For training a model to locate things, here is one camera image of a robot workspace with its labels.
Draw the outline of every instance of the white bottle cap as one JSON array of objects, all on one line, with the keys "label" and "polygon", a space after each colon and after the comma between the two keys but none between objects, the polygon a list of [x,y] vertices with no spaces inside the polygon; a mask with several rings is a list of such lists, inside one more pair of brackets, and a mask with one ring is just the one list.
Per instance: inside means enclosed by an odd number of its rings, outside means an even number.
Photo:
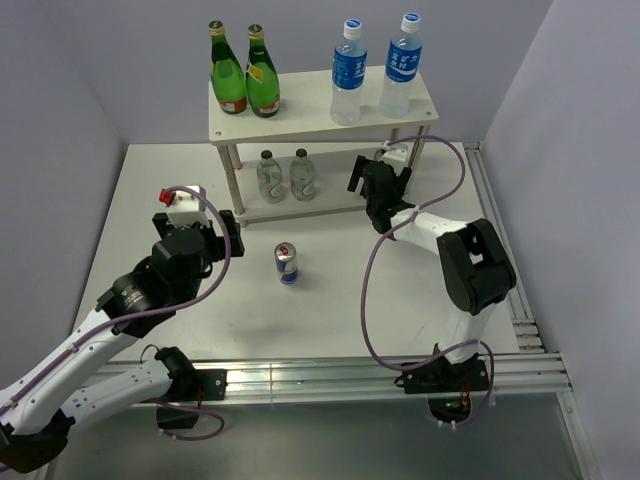
[{"label": "white bottle cap", "polygon": [[417,13],[405,13],[404,17],[402,17],[400,30],[406,33],[416,33],[418,28],[420,28],[420,15]]},{"label": "white bottle cap", "polygon": [[362,35],[362,23],[360,20],[352,18],[344,22],[344,38],[347,40],[357,40]]}]

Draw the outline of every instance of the white shelf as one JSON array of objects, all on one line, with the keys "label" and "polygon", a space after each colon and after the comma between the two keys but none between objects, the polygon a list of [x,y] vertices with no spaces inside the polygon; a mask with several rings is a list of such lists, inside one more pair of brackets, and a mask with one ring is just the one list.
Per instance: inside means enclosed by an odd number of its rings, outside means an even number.
[{"label": "white shelf", "polygon": [[[236,215],[240,222],[294,218],[320,213],[335,213],[363,210],[364,199],[358,192],[347,191],[347,185],[357,155],[373,158],[376,147],[371,143],[311,143],[311,144],[266,144],[261,148],[271,150],[282,168],[285,197],[278,203],[269,204],[260,195],[256,167],[259,152],[242,155],[242,170],[236,171],[238,187],[242,195],[245,212]],[[295,151],[305,148],[316,171],[316,195],[308,202],[300,202],[291,194],[289,166]]]},{"label": "white shelf", "polygon": [[350,127],[336,125],[329,116],[332,97],[331,70],[286,73],[280,80],[280,111],[271,118],[259,118],[247,109],[237,115],[222,112],[209,84],[209,139],[213,145],[252,142],[295,141],[323,133],[357,131],[371,127],[431,125],[438,120],[431,96],[418,74],[413,82],[409,114],[400,119],[382,116],[378,101],[382,92],[384,66],[367,67],[362,91],[360,120]]}]

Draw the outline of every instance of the clear glass bottle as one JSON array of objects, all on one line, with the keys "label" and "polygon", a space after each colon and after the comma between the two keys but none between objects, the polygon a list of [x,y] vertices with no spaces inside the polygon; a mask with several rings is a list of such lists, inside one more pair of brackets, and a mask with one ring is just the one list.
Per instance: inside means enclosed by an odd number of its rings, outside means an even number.
[{"label": "clear glass bottle", "polygon": [[313,163],[307,157],[307,151],[304,148],[296,150],[296,158],[291,162],[289,178],[293,198],[301,202],[308,202],[313,198],[316,193],[316,174]]},{"label": "clear glass bottle", "polygon": [[282,168],[273,158],[271,151],[263,150],[260,154],[262,160],[258,164],[258,188],[260,195],[268,203],[278,203],[284,198],[284,185],[282,184]]}]

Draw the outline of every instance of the gray wall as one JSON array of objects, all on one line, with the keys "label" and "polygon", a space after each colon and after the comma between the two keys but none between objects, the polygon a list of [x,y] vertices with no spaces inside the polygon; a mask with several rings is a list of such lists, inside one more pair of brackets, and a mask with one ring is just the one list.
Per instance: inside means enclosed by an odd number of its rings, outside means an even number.
[{"label": "gray wall", "polygon": [[422,14],[420,68],[435,132],[481,140],[551,0],[41,0],[128,143],[207,142],[207,24],[224,21],[243,63],[246,28],[265,27],[281,73],[331,68],[342,23],[364,22],[382,64],[402,13]]},{"label": "gray wall", "polygon": [[36,0],[0,3],[0,45],[4,388],[69,333],[123,150]]},{"label": "gray wall", "polygon": [[606,478],[640,460],[640,3],[555,0],[486,140],[545,342]]}]

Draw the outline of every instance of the energy drink can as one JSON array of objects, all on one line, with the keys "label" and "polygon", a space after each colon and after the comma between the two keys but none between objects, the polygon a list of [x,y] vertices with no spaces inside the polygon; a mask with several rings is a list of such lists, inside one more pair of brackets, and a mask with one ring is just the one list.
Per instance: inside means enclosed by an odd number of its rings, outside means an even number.
[{"label": "energy drink can", "polygon": [[280,281],[285,284],[293,283],[298,278],[298,256],[296,247],[290,243],[284,242],[276,245],[274,250],[276,257],[276,267]]}]

